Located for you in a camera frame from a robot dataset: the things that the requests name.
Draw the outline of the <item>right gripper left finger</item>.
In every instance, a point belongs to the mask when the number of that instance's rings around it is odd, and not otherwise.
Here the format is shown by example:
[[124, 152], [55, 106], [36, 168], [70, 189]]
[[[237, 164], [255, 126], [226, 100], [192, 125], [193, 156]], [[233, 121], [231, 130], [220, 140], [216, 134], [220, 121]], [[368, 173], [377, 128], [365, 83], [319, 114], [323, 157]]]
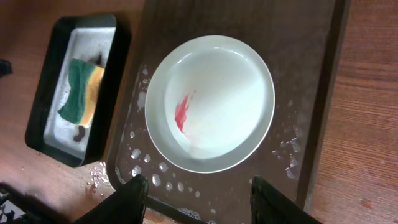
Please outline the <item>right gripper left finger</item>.
[[118, 188], [98, 206], [74, 221], [75, 224], [142, 224], [149, 184], [137, 175]]

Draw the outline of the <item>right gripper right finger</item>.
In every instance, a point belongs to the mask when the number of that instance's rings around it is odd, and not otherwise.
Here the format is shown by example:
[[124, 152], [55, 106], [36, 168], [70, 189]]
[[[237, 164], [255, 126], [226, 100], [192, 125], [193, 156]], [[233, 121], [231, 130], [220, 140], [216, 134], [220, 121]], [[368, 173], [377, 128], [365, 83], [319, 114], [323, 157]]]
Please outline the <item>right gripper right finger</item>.
[[261, 176], [251, 184], [252, 224], [321, 224]]

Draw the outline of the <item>pale green plate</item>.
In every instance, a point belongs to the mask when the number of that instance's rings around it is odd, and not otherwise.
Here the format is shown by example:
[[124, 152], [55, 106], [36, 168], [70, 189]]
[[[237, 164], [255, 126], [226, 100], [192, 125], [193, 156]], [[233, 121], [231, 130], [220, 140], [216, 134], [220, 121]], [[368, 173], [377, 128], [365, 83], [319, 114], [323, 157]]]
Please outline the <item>pale green plate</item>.
[[159, 153], [180, 169], [211, 174], [246, 160], [267, 135], [275, 88], [261, 56], [225, 35], [174, 48], [149, 83], [145, 120]]

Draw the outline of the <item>green yellow sponge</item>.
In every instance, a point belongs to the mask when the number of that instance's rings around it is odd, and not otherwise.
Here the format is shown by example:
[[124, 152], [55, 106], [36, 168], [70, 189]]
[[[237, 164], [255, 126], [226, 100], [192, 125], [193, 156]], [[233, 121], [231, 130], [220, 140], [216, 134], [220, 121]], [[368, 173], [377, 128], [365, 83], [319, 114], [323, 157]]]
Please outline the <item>green yellow sponge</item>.
[[93, 119], [105, 69], [91, 62], [71, 59], [68, 69], [70, 91], [58, 114], [66, 121], [89, 127]]

